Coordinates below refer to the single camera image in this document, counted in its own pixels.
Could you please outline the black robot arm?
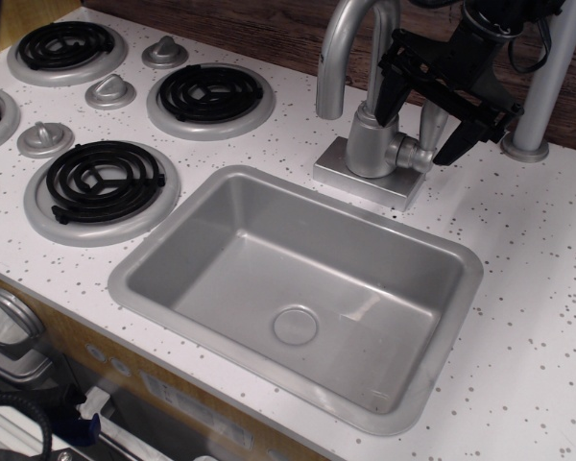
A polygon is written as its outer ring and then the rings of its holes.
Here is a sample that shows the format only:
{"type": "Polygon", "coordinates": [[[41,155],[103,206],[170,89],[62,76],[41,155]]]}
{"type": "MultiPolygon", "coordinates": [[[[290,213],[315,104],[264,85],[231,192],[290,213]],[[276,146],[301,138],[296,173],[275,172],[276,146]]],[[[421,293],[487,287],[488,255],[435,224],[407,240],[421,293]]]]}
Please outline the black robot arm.
{"type": "Polygon", "coordinates": [[[478,142],[498,142],[524,112],[500,83],[493,61],[502,48],[512,50],[525,23],[537,24],[544,50],[552,47],[546,19],[560,13],[560,1],[466,1],[462,18],[446,41],[396,29],[379,62],[383,82],[375,118],[388,124],[409,94],[456,117],[460,124],[434,156],[450,165],[478,142]]]}

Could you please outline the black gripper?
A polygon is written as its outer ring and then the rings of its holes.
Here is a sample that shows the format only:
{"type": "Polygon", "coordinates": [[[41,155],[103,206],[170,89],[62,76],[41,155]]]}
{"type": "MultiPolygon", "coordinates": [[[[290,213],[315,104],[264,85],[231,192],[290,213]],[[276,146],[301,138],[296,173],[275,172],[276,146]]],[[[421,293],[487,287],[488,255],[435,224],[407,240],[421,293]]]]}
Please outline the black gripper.
{"type": "Polygon", "coordinates": [[[465,20],[447,41],[394,30],[378,64],[383,76],[374,113],[378,124],[388,126],[415,91],[460,121],[434,157],[436,165],[451,165],[477,142],[498,141],[524,113],[494,74],[501,48],[465,20]]]}

